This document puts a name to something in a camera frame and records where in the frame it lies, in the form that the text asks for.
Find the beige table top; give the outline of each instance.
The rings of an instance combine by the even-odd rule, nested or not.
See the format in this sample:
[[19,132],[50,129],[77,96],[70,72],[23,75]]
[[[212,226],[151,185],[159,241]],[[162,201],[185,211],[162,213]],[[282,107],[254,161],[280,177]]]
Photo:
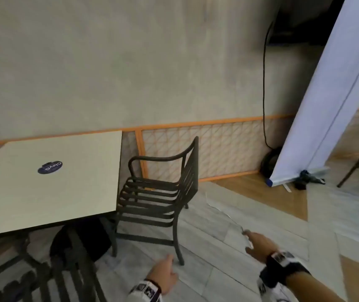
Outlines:
[[[121,141],[114,131],[3,146],[0,233],[115,211]],[[55,172],[38,172],[55,161]]]

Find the concrete wall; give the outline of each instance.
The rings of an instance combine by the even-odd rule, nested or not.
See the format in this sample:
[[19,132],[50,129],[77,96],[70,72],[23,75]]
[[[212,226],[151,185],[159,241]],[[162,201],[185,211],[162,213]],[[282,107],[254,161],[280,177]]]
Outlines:
[[[262,115],[280,0],[0,0],[0,139]],[[267,114],[321,50],[269,47]]]

